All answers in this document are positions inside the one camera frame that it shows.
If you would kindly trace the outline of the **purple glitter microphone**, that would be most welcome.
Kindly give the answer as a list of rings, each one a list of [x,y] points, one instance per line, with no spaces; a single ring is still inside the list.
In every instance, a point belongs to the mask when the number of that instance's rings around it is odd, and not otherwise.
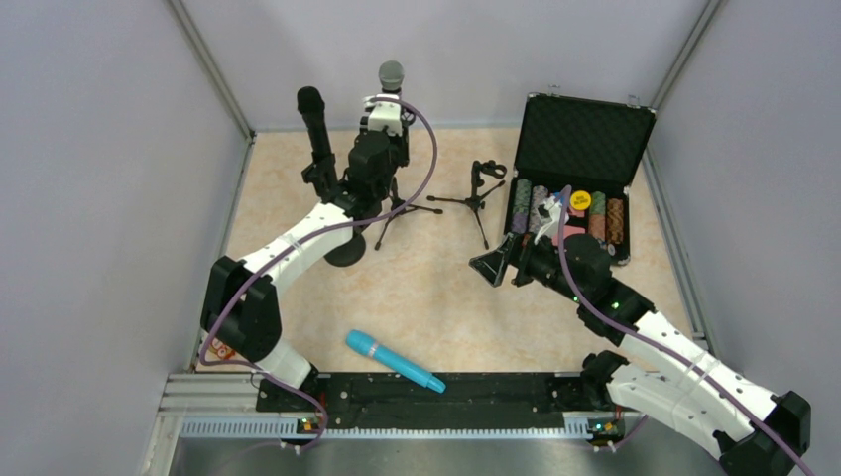
[[[378,69],[378,79],[382,93],[401,95],[405,80],[405,69],[397,60],[384,61]]]

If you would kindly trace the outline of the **black tripod shock-mount stand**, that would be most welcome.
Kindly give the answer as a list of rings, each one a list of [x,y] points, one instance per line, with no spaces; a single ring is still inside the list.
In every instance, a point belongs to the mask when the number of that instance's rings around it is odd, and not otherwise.
[[[429,212],[429,213],[433,213],[433,214],[436,214],[436,215],[440,215],[440,214],[443,213],[443,210],[440,209],[440,208],[409,204],[405,199],[402,199],[400,197],[400,193],[399,193],[399,183],[398,183],[398,180],[396,178],[392,179],[391,186],[390,186],[390,191],[389,191],[389,194],[388,194],[388,198],[390,199],[390,202],[391,202],[391,207],[390,207],[391,216],[385,220],[385,223],[384,223],[383,228],[381,230],[381,233],[378,237],[378,240],[376,241],[376,243],[374,245],[374,250],[375,251],[379,251],[381,249],[383,241],[385,239],[385,235],[386,235],[390,225],[397,218],[399,218],[403,215],[412,213],[412,212],[416,212],[416,211],[424,211],[424,212]]]

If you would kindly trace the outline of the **black microphone orange end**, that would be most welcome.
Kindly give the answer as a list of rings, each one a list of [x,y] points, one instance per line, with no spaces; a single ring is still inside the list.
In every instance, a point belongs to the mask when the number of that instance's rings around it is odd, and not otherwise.
[[[301,172],[319,197],[327,196],[337,184],[335,156],[325,123],[325,104],[314,86],[302,87],[297,93],[298,112],[302,117],[311,146],[311,162]]]

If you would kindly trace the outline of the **black round-base mic stand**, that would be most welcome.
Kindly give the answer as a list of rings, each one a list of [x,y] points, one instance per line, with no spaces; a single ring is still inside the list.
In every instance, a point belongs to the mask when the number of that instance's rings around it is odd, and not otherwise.
[[[322,203],[337,205],[348,213],[352,220],[361,217],[361,202],[347,184],[338,178],[335,168],[335,157],[332,153],[322,155],[313,153],[311,163],[301,172],[305,183],[311,184]],[[356,264],[366,250],[366,243],[361,232],[355,227],[350,228],[351,239],[328,252],[325,260],[328,264],[345,268]]]

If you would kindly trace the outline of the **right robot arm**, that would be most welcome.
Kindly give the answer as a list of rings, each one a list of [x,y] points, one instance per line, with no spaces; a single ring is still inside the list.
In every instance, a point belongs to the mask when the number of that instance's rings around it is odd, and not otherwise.
[[[638,411],[688,438],[728,475],[811,474],[811,406],[737,373],[680,332],[651,301],[614,278],[612,258],[594,237],[562,229],[566,198],[548,198],[536,233],[508,233],[470,260],[491,286],[509,268],[517,287],[540,283],[575,301],[578,317],[614,351],[585,359],[580,377],[595,405]]]

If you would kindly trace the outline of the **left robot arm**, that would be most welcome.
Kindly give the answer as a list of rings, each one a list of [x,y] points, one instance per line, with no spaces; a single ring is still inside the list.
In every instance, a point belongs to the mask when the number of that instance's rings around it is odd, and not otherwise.
[[[410,161],[413,110],[397,92],[383,91],[364,104],[348,166],[339,175],[320,93],[310,86],[299,91],[299,112],[312,146],[302,178],[313,186],[318,202],[269,244],[243,258],[223,256],[209,274],[200,315],[206,341],[224,344],[245,366],[296,389],[313,378],[314,368],[283,336],[280,298],[320,260],[347,267],[361,259],[366,250],[362,234],[381,217],[398,169]]]

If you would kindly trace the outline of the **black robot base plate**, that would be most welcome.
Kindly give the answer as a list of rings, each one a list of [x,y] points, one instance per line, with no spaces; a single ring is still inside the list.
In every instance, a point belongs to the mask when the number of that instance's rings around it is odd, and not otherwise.
[[[438,393],[395,372],[333,372],[310,376],[298,393],[267,380],[258,386],[259,413],[326,412],[340,430],[488,431],[562,429],[573,416],[590,417],[587,434],[622,431],[634,413],[611,400],[607,361],[596,354],[569,372],[446,372]]]

